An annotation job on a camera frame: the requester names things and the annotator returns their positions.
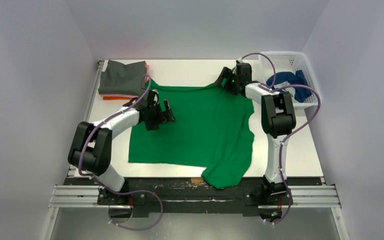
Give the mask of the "green t shirt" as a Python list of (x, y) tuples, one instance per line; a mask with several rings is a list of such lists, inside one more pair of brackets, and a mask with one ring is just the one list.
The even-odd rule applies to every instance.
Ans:
[(202, 178), (223, 189), (239, 184), (252, 162), (254, 134), (249, 120), (253, 102), (213, 84), (163, 86), (151, 84), (168, 100), (176, 122), (147, 130), (131, 129), (128, 161), (202, 167)]

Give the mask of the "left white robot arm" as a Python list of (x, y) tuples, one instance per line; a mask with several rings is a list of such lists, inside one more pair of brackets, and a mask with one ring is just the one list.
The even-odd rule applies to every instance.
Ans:
[(122, 205), (129, 199), (128, 181), (111, 164), (113, 140), (138, 124), (152, 131), (176, 121), (169, 100), (160, 101), (158, 91), (149, 90), (100, 121), (80, 122), (68, 153), (68, 163), (105, 187), (110, 199)]

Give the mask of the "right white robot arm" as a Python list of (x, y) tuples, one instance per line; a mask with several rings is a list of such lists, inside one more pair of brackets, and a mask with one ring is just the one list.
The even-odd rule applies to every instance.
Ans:
[(259, 194), (264, 202), (272, 204), (287, 193), (288, 136), (297, 124), (292, 96), (253, 80), (251, 65), (242, 61), (237, 61), (234, 69), (223, 67), (214, 85), (233, 95), (242, 95), (261, 107), (261, 127), (267, 136), (268, 153)]

